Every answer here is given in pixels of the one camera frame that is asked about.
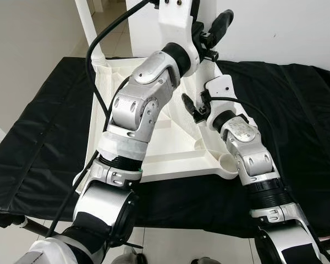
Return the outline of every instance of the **tiled floor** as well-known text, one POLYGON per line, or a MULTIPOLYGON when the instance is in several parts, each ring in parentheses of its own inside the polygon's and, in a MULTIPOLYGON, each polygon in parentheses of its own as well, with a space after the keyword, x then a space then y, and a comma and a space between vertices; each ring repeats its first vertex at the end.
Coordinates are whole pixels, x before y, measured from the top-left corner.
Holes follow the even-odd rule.
MULTIPOLYGON (((115 3, 109 5, 105 13, 95 13, 93 20, 97 32, 101 32, 125 9, 125 3, 115 3)), ((87 47, 87 41, 83 38, 70 55, 84 57, 87 47)), ((132 56, 128 22, 122 23, 110 33, 101 42, 101 47, 107 57, 132 56)), ((51 223, 43 220, 38 222, 47 227, 51 223)), ((60 222, 57 231, 61 232, 68 226, 70 223, 60 222)), ((0 263, 13 263, 35 240, 41 238, 17 227, 0 228, 0 263)), ((203 230, 135 228, 129 242, 144 247, 141 251, 147 256, 149 264, 189 264, 191 260, 203 256, 223 264, 260 263, 253 239, 240 239, 203 230)), ((123 253, 123 249, 111 249, 103 263, 111 263, 123 253)))

